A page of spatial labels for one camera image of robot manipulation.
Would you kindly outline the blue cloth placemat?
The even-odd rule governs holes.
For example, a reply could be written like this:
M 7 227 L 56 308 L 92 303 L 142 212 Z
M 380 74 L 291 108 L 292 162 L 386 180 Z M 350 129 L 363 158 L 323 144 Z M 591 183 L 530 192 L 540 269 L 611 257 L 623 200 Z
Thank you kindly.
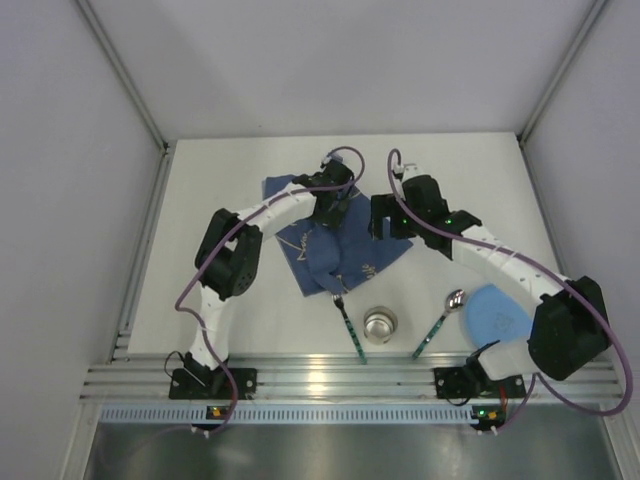
M 303 296 L 346 294 L 381 273 L 412 247 L 407 239 L 373 239 L 368 231 L 370 214 L 370 198 L 353 189 L 338 229 L 304 219 L 277 233 L 276 239 Z

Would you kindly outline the fork with green handle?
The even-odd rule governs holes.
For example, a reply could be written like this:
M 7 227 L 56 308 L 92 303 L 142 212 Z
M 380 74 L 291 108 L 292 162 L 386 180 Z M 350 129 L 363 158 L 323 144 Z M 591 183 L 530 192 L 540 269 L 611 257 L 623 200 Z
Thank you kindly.
M 352 344 L 356 350 L 356 353 L 359 357 L 360 363 L 363 365 L 367 364 L 367 358 L 366 358 L 366 354 L 362 348 L 361 342 L 357 336 L 356 330 L 354 328 L 354 325 L 351 321 L 351 319 L 349 318 L 349 315 L 347 314 L 345 305 L 344 305 L 344 300 L 343 297 L 339 294 L 333 294 L 332 295 L 332 301 L 334 306 L 338 309 L 338 311 L 340 312 L 342 319 L 344 321 L 344 324 L 346 326 L 346 329 L 349 333 L 349 336 L 351 338 Z

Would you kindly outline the spoon with green handle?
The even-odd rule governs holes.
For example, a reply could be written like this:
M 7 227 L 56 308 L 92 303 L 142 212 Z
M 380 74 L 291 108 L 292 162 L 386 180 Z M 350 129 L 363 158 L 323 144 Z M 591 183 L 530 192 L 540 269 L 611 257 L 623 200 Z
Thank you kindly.
M 445 301 L 444 301 L 444 310 L 430 330 L 427 332 L 425 337 L 421 340 L 420 344 L 411 354 L 411 359 L 418 359 L 426 347 L 432 343 L 434 337 L 437 335 L 439 330 L 442 328 L 444 322 L 449 317 L 450 314 L 461 310 L 466 302 L 466 292 L 463 289 L 457 289 L 450 292 Z

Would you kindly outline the small metal cup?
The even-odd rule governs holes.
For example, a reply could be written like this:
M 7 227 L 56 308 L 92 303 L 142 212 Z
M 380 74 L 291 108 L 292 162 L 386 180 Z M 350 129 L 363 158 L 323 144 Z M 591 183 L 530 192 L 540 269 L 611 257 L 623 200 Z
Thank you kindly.
M 395 313 L 387 307 L 375 306 L 369 309 L 363 319 L 365 338 L 376 345 L 389 342 L 398 327 Z

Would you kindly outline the blue plastic plate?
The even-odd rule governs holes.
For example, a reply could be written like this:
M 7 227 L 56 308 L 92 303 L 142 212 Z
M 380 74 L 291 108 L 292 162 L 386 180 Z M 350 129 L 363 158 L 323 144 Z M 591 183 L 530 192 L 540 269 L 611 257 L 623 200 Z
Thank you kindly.
M 477 348 L 487 344 L 528 338 L 532 320 L 521 306 L 496 286 L 474 291 L 464 308 L 468 336 Z

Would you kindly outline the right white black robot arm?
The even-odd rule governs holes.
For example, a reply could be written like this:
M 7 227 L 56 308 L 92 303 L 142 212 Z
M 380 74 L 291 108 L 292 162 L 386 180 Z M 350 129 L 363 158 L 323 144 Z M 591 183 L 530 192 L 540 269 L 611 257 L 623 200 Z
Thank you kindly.
M 416 165 L 394 167 L 388 177 L 391 193 L 371 198 L 372 237 L 421 238 L 428 248 L 483 276 L 532 321 L 519 338 L 488 342 L 467 358 L 463 371 L 476 388 L 535 373 L 563 381 L 610 347 L 595 281 L 568 279 L 500 245 L 477 217 L 450 210 L 437 181 Z

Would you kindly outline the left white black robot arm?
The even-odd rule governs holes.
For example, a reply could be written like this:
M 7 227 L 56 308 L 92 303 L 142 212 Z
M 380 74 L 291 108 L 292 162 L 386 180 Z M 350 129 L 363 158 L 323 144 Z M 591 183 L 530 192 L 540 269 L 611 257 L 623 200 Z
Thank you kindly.
M 197 250 L 196 273 L 174 309 L 191 315 L 199 332 L 177 370 L 197 388 L 212 391 L 234 383 L 228 361 L 231 300 L 256 279 L 262 244 L 290 225 L 309 220 L 337 229 L 346 216 L 351 190 L 361 178 L 334 151 L 314 174 L 293 177 L 259 203 L 239 210 L 217 210 Z

